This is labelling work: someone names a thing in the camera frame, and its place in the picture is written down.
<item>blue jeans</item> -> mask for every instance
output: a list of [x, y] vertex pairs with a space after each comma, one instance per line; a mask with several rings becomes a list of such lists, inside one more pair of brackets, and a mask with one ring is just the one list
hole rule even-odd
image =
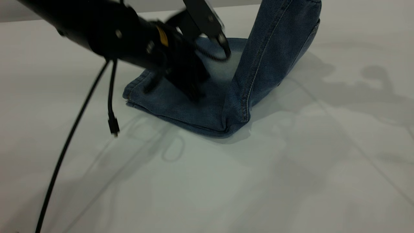
[[[199, 56], [211, 78], [203, 83], [206, 97], [198, 104], [165, 79], [143, 94], [154, 75], [149, 70], [128, 84], [123, 97], [128, 106], [189, 131], [228, 137], [250, 120], [252, 106], [279, 85], [308, 49], [318, 30], [321, 5], [320, 0], [263, 0], [249, 38], [229, 38], [229, 61]], [[222, 56], [208, 39], [197, 43]]]

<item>jeans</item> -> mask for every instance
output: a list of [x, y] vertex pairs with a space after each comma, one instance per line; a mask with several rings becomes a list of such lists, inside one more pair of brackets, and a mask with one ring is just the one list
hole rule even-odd
[[[127, 105], [189, 131], [225, 138], [250, 120], [252, 106], [277, 87], [309, 48], [319, 26], [320, 0], [263, 0], [248, 39], [229, 38], [225, 63], [199, 55], [211, 78], [206, 97], [194, 104], [163, 79], [151, 93], [143, 88], [154, 75], [145, 70], [125, 88]], [[197, 43], [222, 56], [206, 38]]]

